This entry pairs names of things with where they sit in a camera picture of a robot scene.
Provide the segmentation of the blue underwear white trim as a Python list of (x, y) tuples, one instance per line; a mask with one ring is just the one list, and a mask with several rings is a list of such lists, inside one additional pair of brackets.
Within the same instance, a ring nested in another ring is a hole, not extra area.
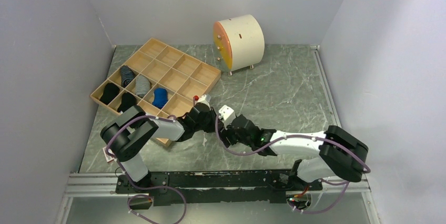
[(152, 105), (158, 109), (162, 109), (168, 102), (168, 91), (164, 88), (156, 88), (154, 90), (154, 100)]

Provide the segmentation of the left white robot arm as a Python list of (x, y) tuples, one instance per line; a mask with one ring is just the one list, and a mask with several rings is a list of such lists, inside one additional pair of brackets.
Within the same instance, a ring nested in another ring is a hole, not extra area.
[(100, 137), (129, 175), (129, 185), (136, 192), (145, 192), (151, 184), (151, 173), (139, 152), (146, 143), (155, 138), (183, 142), (198, 131), (213, 133), (215, 120), (215, 110), (204, 103), (196, 104), (178, 118), (148, 115), (135, 105), (105, 126)]

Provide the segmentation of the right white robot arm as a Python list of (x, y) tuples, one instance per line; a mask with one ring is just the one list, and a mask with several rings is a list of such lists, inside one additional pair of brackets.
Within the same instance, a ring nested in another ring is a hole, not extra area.
[(216, 118), (214, 128), (226, 151), (236, 143), (251, 148), (250, 152), (231, 151), (233, 155), (298, 156), (299, 160), (289, 175), (291, 187), (297, 190), (331, 176), (347, 182), (360, 182), (362, 176), (371, 171), (366, 164), (368, 146), (336, 125), (316, 133), (287, 133), (259, 128), (240, 115), (230, 123)]

